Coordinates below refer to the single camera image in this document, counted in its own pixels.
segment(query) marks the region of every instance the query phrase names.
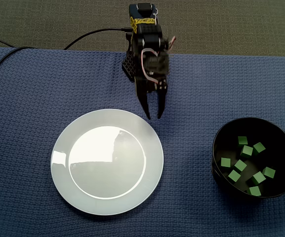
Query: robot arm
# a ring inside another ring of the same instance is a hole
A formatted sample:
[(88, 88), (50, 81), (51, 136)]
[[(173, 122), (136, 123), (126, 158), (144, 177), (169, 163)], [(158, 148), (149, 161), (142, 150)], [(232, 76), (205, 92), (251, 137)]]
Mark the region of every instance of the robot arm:
[(164, 39), (154, 4), (139, 3), (129, 6), (132, 32), (126, 33), (129, 48), (122, 68), (135, 83), (141, 106), (150, 119), (147, 93), (158, 92), (158, 118), (164, 112), (167, 92), (168, 50), (174, 43)]

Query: black bowl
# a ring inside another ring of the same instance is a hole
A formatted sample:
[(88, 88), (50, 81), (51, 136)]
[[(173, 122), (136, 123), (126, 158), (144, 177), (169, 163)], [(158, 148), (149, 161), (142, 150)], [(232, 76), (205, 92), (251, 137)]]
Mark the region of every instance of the black bowl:
[[(248, 145), (261, 142), (266, 148), (257, 156), (245, 159), (240, 156), (238, 136), (246, 136)], [(212, 148), (211, 170), (217, 184), (230, 195), (243, 199), (274, 198), (285, 193), (285, 132), (276, 125), (260, 118), (239, 118), (225, 124), (216, 134)], [(233, 185), (226, 178), (231, 172), (220, 166), (221, 157), (230, 158), (231, 166), (241, 159), (247, 167)], [(267, 178), (259, 189), (261, 196), (249, 195), (246, 190), (253, 186), (250, 178), (265, 167), (273, 168), (275, 176)]]

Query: blue textured cloth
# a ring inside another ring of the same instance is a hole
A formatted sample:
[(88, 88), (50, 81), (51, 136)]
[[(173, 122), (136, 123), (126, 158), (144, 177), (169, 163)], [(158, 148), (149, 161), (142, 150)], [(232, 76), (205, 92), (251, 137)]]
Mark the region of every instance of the blue textured cloth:
[[(0, 59), (11, 49), (0, 48)], [(90, 111), (146, 119), (121, 69), (125, 53), (26, 49), (0, 67), (0, 236), (285, 237), (285, 195), (240, 203), (210, 172), (218, 129), (240, 117), (285, 130), (285, 57), (172, 55), (166, 109), (152, 120), (164, 151), (159, 186), (130, 212), (96, 217), (66, 203), (50, 173), (56, 139)]]

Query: floor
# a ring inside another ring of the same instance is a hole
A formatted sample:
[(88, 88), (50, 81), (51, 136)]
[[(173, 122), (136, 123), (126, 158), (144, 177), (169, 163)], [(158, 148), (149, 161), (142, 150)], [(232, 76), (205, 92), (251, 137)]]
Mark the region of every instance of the floor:
[[(100, 28), (128, 27), (132, 0), (0, 0), (0, 39), (63, 49)], [(285, 56), (285, 0), (156, 0), (173, 53)], [(74, 50), (125, 51), (122, 32), (103, 32)]]

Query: green cube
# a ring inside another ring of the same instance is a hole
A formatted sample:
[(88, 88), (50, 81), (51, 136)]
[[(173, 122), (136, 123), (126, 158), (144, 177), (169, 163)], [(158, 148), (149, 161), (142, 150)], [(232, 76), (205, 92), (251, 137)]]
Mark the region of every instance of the green cube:
[(235, 170), (231, 171), (231, 173), (228, 175), (228, 180), (230, 183), (234, 184), (238, 181), (238, 179), (241, 177), (240, 174), (238, 174)]
[(265, 150), (265, 147), (262, 145), (262, 143), (256, 143), (254, 146), (253, 146), (253, 155), (258, 155), (260, 152), (264, 151)]
[(259, 185), (260, 183), (262, 183), (264, 180), (266, 180), (266, 178), (264, 177), (264, 175), (261, 173), (261, 171), (257, 172), (256, 174), (254, 174), (251, 178), (252, 182), (255, 185)]
[(238, 146), (243, 147), (247, 145), (247, 138), (246, 137), (238, 137)]
[(231, 167), (231, 159), (229, 158), (221, 158), (221, 167), (230, 168)]
[(269, 167), (266, 167), (265, 169), (263, 169), (263, 172), (262, 174), (266, 177), (269, 177), (269, 178), (274, 178), (274, 175), (275, 175), (275, 170), (274, 169), (271, 169)]
[(245, 158), (250, 158), (253, 152), (252, 147), (243, 146), (240, 156)]
[(261, 196), (261, 192), (258, 186), (248, 188), (247, 193), (253, 196)]
[(246, 168), (246, 164), (242, 160), (238, 160), (233, 169), (239, 174)]

